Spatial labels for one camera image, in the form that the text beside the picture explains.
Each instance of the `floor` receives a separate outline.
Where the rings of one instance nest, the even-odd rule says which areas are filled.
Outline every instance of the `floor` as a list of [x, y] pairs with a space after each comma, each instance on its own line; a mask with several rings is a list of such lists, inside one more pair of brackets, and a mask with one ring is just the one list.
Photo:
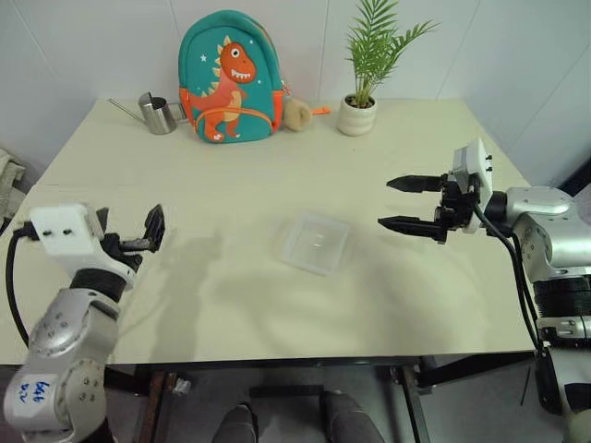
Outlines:
[[[557, 443], [561, 419], [545, 413], [537, 403], [530, 379], [520, 405], [527, 365], [505, 368], [483, 377], [436, 387], [421, 398], [433, 443]], [[13, 372], [0, 369], [0, 390]], [[248, 400], [253, 386], [322, 384], [352, 395], [372, 417], [386, 442], [414, 442], [402, 389], [380, 382], [371, 366], [329, 366], [285, 369], [223, 369], [187, 374], [192, 390], [167, 399], [161, 414], [160, 443], [210, 443], [223, 415]], [[145, 399], [109, 391], [109, 420], [120, 443], [139, 434]], [[260, 443], [324, 443], [318, 398], [255, 399]], [[18, 435], [0, 420], [0, 441], [19, 442]]]

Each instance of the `plush toy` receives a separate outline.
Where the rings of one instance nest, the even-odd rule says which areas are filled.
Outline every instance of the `plush toy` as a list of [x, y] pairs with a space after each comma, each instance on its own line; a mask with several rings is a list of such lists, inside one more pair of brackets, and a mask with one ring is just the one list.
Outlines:
[[310, 109], [301, 100], [288, 98], [283, 103], [283, 124], [292, 131], [299, 132], [310, 123], [312, 115], [328, 114], [330, 111], [331, 108], [327, 106]]

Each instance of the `potted plant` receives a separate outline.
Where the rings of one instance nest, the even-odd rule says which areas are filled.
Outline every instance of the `potted plant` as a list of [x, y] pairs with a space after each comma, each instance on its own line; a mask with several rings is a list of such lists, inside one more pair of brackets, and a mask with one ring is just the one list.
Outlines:
[[361, 136], [371, 130], [378, 104], [373, 91], [388, 78], [408, 45], [437, 24], [431, 20], [397, 35], [397, 0], [360, 0], [355, 26], [350, 28], [348, 49], [355, 71], [355, 93], [341, 101], [337, 127], [347, 136]]

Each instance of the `white plant pot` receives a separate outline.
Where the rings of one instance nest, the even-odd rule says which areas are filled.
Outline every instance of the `white plant pot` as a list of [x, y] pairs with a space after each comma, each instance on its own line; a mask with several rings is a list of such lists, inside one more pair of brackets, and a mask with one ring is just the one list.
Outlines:
[[369, 132], [374, 123], [376, 123], [378, 103], [370, 98], [373, 101], [373, 106], [365, 109], [355, 108], [347, 104], [345, 101], [347, 97], [341, 100], [339, 118], [337, 119], [336, 127], [347, 136], [362, 136]]

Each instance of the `cloth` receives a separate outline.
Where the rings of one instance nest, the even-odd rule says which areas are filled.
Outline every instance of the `cloth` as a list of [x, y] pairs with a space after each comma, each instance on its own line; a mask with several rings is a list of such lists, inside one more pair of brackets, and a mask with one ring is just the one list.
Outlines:
[[11, 219], [22, 203], [25, 194], [12, 187], [22, 178], [24, 166], [5, 150], [0, 149], [0, 217]]

